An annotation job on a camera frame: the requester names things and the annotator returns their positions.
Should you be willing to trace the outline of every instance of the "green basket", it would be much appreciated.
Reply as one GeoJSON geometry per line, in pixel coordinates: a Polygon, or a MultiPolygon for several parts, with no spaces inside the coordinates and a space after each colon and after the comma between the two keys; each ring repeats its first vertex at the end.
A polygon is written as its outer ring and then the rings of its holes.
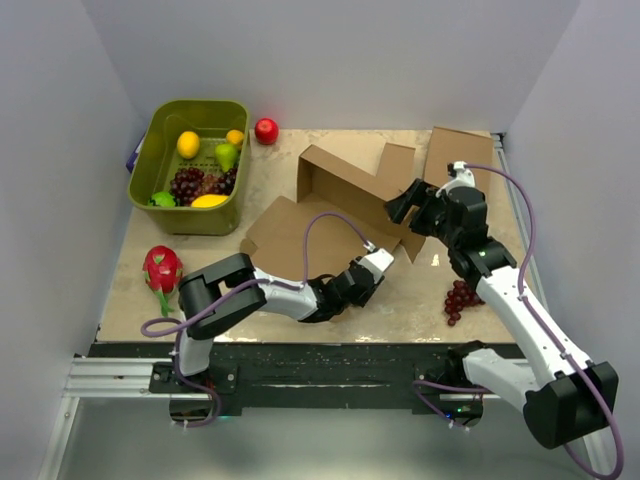
{"type": "Polygon", "coordinates": [[[229,100],[175,100],[161,106],[151,119],[140,156],[131,175],[129,198],[165,232],[189,235],[227,235],[240,223],[240,212],[249,173],[249,113],[229,100]],[[211,208],[154,207],[148,205],[156,192],[169,190],[176,171],[197,167],[205,174],[220,175],[213,150],[225,141],[229,130],[244,132],[236,184],[229,198],[211,208]],[[200,137],[198,155],[185,160],[176,151],[178,137],[190,130],[200,137]]]}

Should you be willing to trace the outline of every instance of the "grapes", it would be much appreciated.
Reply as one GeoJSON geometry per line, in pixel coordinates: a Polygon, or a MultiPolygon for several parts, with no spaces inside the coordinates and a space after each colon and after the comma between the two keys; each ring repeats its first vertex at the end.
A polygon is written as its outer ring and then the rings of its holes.
{"type": "Polygon", "coordinates": [[[179,206],[188,207],[202,192],[204,172],[196,167],[181,168],[169,183],[169,191],[179,206]]]}
{"type": "Polygon", "coordinates": [[[455,326],[456,322],[462,318],[460,312],[466,307],[475,307],[476,305],[484,305],[484,302],[467,285],[467,282],[462,280],[453,282],[453,289],[447,292],[444,301],[444,313],[448,315],[447,325],[455,326]]]}
{"type": "Polygon", "coordinates": [[[189,206],[196,198],[214,193],[231,195],[236,185],[238,169],[232,168],[221,177],[205,173],[196,167],[180,168],[169,182],[169,191],[179,206],[189,206]]]}

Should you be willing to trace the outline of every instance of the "cardboard box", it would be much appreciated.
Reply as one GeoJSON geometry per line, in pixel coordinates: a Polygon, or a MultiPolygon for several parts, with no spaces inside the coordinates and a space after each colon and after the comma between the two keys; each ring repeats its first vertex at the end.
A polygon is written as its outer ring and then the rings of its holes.
{"type": "MultiPolygon", "coordinates": [[[[298,159],[296,201],[278,197],[251,225],[240,250],[272,275],[301,280],[305,227],[318,213],[334,211],[346,214],[375,245],[389,252],[402,245],[414,261],[424,237],[391,223],[383,208],[411,184],[414,153],[410,147],[386,144],[373,176],[311,145],[298,159]]],[[[337,275],[365,252],[358,235],[335,217],[313,226],[308,251],[310,278],[337,275]]]]}

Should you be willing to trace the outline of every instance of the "lemon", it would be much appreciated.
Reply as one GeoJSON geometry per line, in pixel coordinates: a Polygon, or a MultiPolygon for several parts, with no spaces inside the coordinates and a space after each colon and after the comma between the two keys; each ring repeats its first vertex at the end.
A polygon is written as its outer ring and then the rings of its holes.
{"type": "Polygon", "coordinates": [[[191,202],[191,206],[195,208],[211,208],[220,205],[227,198],[227,195],[214,195],[213,193],[202,195],[191,202]]]}
{"type": "Polygon", "coordinates": [[[178,138],[176,149],[182,158],[191,160],[198,154],[200,138],[194,132],[184,132],[178,138]]]}

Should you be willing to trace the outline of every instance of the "apple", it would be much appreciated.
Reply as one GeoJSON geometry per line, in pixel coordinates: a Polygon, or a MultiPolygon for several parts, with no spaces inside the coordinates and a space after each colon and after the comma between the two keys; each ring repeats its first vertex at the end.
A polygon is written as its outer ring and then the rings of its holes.
{"type": "Polygon", "coordinates": [[[280,129],[278,124],[270,118],[261,118],[256,122],[255,127],[256,140],[263,145],[271,145],[276,143],[280,129]]]}

